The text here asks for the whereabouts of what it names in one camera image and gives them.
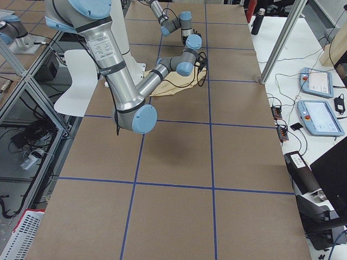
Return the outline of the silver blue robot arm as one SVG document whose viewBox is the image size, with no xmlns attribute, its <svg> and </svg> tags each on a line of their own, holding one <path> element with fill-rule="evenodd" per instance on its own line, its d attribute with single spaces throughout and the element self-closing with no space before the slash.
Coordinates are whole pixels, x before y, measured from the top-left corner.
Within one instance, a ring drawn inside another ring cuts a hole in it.
<svg viewBox="0 0 347 260">
<path fill-rule="evenodd" d="M 114 102 L 114 121 L 118 129 L 139 134 L 151 131 L 157 121 L 156 109 L 146 98 L 171 73 L 189 76 L 200 58 L 200 34 L 192 28 L 189 11 L 169 19 L 158 1 L 147 1 L 163 36 L 181 30 L 184 49 L 180 56 L 164 57 L 139 82 L 135 83 L 120 49 L 127 40 L 124 13 L 120 1 L 46 1 L 46 24 L 52 29 L 82 36 L 101 75 L 106 78 Z"/>
<path fill-rule="evenodd" d="M 164 9 L 161 7 L 158 1 L 150 0 L 145 3 L 151 8 L 158 23 L 160 25 L 161 33 L 164 37 L 169 36 L 176 30 L 181 30 L 181 40 L 185 44 L 190 35 L 194 33 L 192 28 L 192 15 L 189 11 L 181 12 L 179 16 L 175 15 L 174 19 L 169 19 L 167 14 L 164 13 Z"/>
</svg>

